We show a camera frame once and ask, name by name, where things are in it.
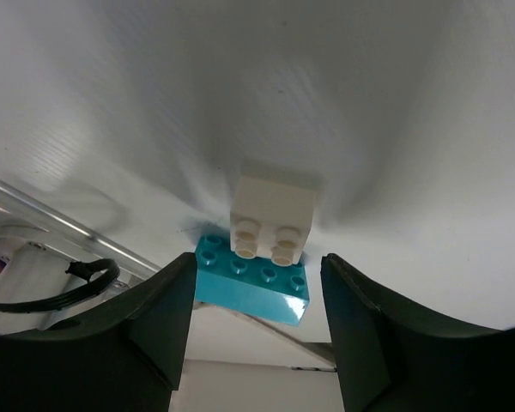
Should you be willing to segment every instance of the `white building block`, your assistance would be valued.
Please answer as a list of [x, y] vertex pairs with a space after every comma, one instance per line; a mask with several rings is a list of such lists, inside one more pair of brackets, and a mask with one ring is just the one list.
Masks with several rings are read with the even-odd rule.
[[279, 266], [300, 261], [316, 192], [242, 176], [231, 208], [231, 250], [240, 258], [268, 258]]

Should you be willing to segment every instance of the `toy building block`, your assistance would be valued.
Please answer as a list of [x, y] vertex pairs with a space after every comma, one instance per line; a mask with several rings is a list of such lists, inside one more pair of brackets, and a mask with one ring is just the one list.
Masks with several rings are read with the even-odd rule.
[[300, 261], [311, 231], [316, 192], [242, 176], [231, 208], [231, 250], [240, 258]]
[[197, 245], [195, 299], [284, 324], [298, 325], [309, 304], [302, 263], [289, 267], [269, 259], [244, 260], [228, 239], [203, 236]]

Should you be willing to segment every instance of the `teal lego brick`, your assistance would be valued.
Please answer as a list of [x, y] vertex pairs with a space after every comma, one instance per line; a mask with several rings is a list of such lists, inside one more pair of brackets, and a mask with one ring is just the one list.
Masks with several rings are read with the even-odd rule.
[[196, 299], [252, 316], [298, 325], [307, 306], [306, 271], [302, 262], [288, 267], [269, 259], [242, 259], [229, 239], [203, 236], [197, 245]]

